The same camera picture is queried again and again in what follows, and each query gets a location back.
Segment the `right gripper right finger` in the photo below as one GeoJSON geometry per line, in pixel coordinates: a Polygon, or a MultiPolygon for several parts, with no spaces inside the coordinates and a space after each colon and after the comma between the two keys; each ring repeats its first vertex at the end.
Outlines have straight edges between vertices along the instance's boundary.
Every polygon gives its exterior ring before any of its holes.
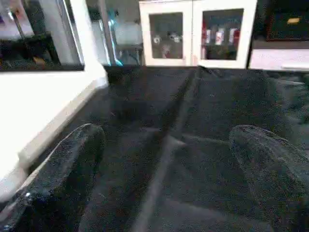
{"type": "Polygon", "coordinates": [[[309,230],[309,159],[288,140],[251,125],[235,126],[230,149],[276,232],[309,230]]]}

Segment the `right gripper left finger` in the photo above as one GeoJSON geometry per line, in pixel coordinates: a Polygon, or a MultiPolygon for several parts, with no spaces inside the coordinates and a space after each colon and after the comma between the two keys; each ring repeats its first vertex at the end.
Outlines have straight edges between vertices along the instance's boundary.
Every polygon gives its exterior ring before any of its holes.
{"type": "Polygon", "coordinates": [[[102,127],[68,134],[0,214],[2,232],[76,232],[105,146],[102,127]]]}

